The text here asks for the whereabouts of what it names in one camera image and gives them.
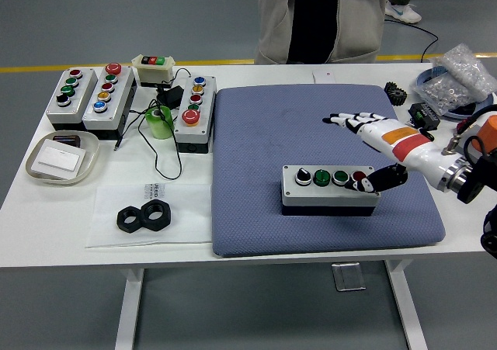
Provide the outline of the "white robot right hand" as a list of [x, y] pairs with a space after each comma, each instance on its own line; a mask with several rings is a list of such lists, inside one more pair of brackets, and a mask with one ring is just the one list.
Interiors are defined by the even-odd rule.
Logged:
[[435, 189], [447, 192], [448, 169], [458, 156], [444, 156], [442, 149], [418, 130], [376, 113], [333, 113], [325, 123], [344, 127], [374, 150], [395, 162], [359, 180], [354, 189], [361, 192], [382, 192], [403, 184], [409, 171], [422, 173]]

